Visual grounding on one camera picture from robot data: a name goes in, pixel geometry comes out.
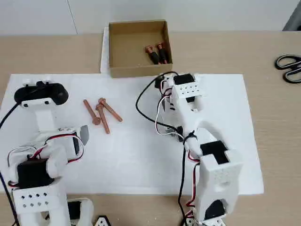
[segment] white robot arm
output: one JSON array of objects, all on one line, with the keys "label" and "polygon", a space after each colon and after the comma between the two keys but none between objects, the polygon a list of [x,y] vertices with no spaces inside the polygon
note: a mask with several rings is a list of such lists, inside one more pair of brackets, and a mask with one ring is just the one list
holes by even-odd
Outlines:
[{"label": "white robot arm", "polygon": [[242,158],[229,146],[218,126],[204,118],[200,75],[171,73],[158,77],[156,84],[162,94],[163,123],[177,128],[182,135],[178,136],[180,141],[194,135],[184,145],[188,158],[199,165],[199,182],[193,188],[195,192],[187,203],[191,210],[185,217],[197,225],[223,225],[222,217],[233,211],[238,198]]},{"label": "white robot arm", "polygon": [[22,226],[92,226],[93,203],[68,201],[61,179],[67,164],[82,157],[89,137],[87,126],[56,128],[51,110],[67,99],[64,87],[50,81],[25,83],[15,93],[17,103],[33,110],[39,127],[29,143],[8,154],[8,184]]}]

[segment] black scissors handle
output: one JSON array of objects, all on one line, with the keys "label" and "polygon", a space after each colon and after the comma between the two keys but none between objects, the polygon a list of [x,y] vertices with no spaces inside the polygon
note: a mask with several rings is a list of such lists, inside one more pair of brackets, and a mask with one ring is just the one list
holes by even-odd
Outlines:
[{"label": "black scissors handle", "polygon": [[[284,59],[292,59],[294,61],[292,63],[282,65],[280,62]],[[283,74],[283,79],[289,83],[301,83],[301,79],[296,79],[296,80],[290,79],[291,75],[301,72],[300,66],[301,66],[301,56],[297,56],[297,55],[292,55],[292,54],[282,55],[278,57],[275,61],[275,67],[278,70],[291,69],[290,71],[287,71]]]}]

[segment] cardboard box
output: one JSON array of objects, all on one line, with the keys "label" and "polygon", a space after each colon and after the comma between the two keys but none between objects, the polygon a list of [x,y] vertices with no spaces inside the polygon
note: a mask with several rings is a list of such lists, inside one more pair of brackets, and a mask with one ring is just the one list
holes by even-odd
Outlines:
[{"label": "cardboard box", "polygon": [[[145,47],[164,42],[169,64],[154,65]],[[110,72],[113,78],[159,75],[172,70],[165,20],[109,23]]]}]

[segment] wooden table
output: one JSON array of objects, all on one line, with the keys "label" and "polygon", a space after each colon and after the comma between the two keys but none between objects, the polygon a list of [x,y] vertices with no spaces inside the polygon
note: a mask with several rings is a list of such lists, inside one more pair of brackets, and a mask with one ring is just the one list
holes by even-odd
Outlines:
[{"label": "wooden table", "polygon": [[[273,67],[283,53],[301,55],[298,32],[171,33],[174,70],[242,73],[265,185],[264,195],[241,196],[229,226],[301,222],[301,85],[282,80]],[[98,73],[102,35],[0,37],[0,96],[11,73]],[[95,214],[113,226],[175,226],[175,196],[88,195]],[[0,195],[0,226],[13,218]]]}]

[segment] white wall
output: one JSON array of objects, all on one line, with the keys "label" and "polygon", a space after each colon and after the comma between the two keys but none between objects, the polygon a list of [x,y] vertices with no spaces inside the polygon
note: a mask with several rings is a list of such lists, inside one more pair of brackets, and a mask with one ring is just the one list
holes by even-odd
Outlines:
[{"label": "white wall", "polygon": [[0,35],[75,33],[66,0],[0,0]]},{"label": "white wall", "polygon": [[171,31],[282,30],[299,0],[0,0],[0,35],[102,32],[166,19]]}]

